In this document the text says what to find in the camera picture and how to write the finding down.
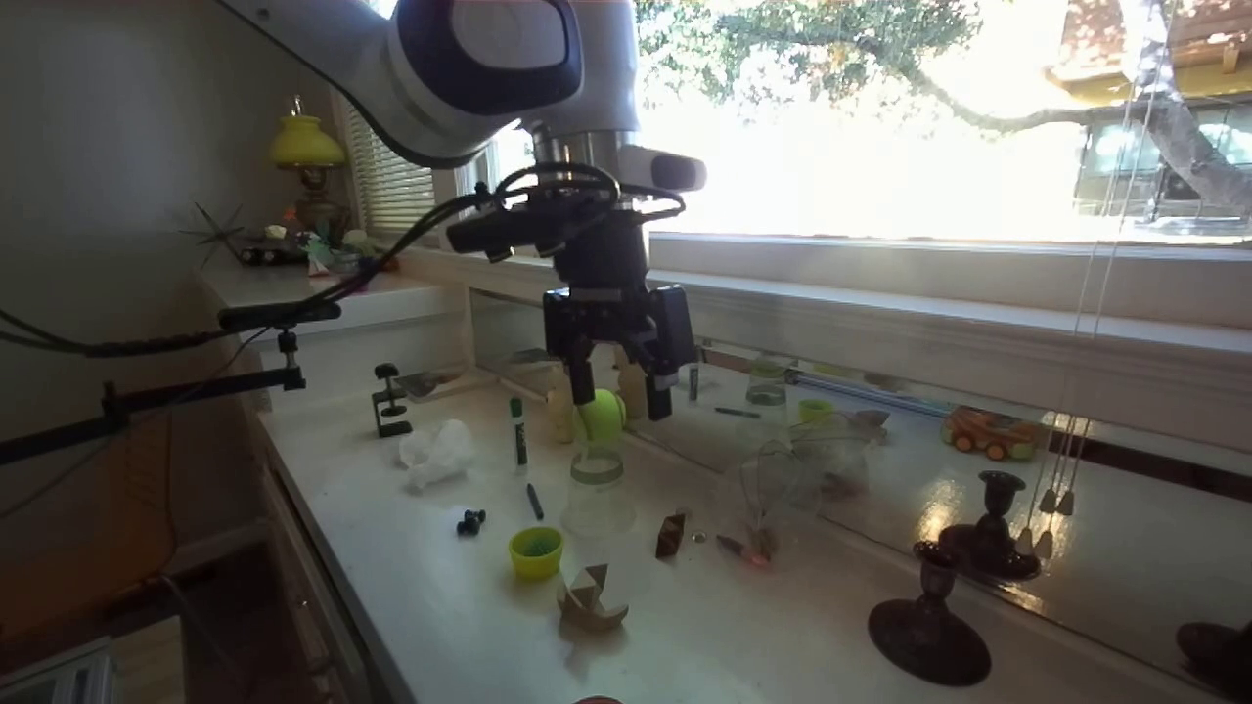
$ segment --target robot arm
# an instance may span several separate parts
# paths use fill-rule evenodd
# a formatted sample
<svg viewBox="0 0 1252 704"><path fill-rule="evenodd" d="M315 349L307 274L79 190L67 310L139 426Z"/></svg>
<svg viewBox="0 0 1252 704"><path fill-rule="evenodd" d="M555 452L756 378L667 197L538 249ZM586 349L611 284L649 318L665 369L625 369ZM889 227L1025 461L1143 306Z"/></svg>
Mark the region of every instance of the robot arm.
<svg viewBox="0 0 1252 704"><path fill-rule="evenodd" d="M693 330L675 284L645 281L641 221L618 184L687 190L700 160L638 148L629 0L221 0L325 74L405 160L453 168L507 120L535 135L538 189L448 227L453 249L551 253L562 291L543 296L547 353L593 394L592 349L623 344L649 371L649 416L667 416L667 377ZM593 190L575 172L614 181Z"/></svg>

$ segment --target lamp shade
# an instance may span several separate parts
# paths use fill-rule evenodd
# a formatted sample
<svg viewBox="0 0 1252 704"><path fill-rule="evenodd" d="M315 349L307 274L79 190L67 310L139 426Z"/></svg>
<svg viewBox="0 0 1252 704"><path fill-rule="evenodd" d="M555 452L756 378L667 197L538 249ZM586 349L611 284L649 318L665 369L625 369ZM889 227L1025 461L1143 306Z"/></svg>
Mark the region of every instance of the lamp shade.
<svg viewBox="0 0 1252 704"><path fill-rule="evenodd" d="M320 129L315 117L290 113L290 117L281 117L281 125L269 139L269 160L276 168L337 168L337 164L344 164L344 148L337 135L327 135Z"/></svg>

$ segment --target window frame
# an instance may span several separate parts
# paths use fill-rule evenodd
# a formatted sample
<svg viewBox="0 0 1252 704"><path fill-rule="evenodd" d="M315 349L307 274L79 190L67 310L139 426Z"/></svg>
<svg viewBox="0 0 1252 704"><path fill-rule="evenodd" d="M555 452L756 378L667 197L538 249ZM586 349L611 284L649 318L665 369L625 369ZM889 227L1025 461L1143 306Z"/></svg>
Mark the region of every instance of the window frame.
<svg viewBox="0 0 1252 704"><path fill-rule="evenodd" d="M1252 249L658 229L649 266L687 291L700 341L1252 450ZM410 253L410 268L517 302L559 284L538 257ZM1128 293L1078 306L1083 268Z"/></svg>

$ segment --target black clamp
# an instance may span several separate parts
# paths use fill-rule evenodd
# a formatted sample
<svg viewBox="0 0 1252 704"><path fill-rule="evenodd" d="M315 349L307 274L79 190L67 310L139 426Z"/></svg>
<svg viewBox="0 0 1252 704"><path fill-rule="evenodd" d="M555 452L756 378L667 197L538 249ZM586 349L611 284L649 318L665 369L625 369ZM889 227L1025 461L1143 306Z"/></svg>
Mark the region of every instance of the black clamp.
<svg viewBox="0 0 1252 704"><path fill-rule="evenodd" d="M371 391L371 412L376 412L378 438L395 438L395 433L410 433L415 429L405 420L395 420L395 416L405 412L397 403L395 377L397 377L395 365L378 365L376 369L376 378L384 378L384 391Z"/></svg>

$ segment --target yellow lamp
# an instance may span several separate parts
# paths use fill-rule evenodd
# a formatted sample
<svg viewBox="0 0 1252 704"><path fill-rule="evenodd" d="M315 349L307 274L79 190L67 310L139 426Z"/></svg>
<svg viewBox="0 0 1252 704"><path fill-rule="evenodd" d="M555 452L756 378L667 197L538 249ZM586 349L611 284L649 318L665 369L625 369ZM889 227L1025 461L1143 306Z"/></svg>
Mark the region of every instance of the yellow lamp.
<svg viewBox="0 0 1252 704"><path fill-rule="evenodd" d="M276 168L290 168L290 172L327 172L337 164L344 164L344 148L337 135L327 135L320 129L320 120L314 113L305 113L299 98L294 98L290 113L281 117L273 139L269 139L269 160Z"/></svg>
<svg viewBox="0 0 1252 704"><path fill-rule="evenodd" d="M337 208L325 197L325 176L327 168L344 164L344 148L337 135L320 129L314 113L305 113L299 98L294 98L290 113L276 120L276 131L269 139L269 164L299 176L307 190L305 204L295 208L299 227L337 236L332 227Z"/></svg>

